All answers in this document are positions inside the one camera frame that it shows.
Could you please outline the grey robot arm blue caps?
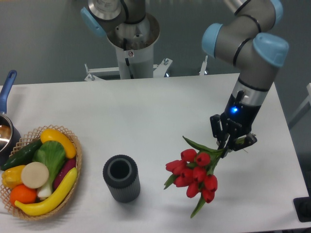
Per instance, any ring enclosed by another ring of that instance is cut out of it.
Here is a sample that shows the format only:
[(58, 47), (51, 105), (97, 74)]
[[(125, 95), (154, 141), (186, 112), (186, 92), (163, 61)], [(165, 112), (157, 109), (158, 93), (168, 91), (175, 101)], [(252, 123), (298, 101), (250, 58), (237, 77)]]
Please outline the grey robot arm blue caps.
[[(210, 118), (212, 134), (223, 152), (256, 143), (252, 124), (286, 59), (289, 44), (269, 34), (283, 16), (278, 0), (228, 0), (235, 15), (229, 25), (211, 24), (202, 37), (210, 57), (240, 70), (224, 112)], [(143, 0), (90, 0), (80, 11), (87, 27), (115, 47), (122, 79), (152, 78), (159, 23)]]

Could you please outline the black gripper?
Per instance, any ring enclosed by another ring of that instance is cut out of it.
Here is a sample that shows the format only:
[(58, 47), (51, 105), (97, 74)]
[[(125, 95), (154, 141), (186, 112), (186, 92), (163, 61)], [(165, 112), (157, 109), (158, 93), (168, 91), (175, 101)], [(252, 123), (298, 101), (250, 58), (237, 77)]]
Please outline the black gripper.
[[(256, 135), (250, 132), (260, 108), (261, 106), (236, 102), (236, 98), (231, 94), (224, 112), (210, 117), (212, 134), (219, 143), (218, 149), (227, 149), (231, 152), (255, 144)], [(232, 135), (235, 129), (237, 129), (236, 138)]]

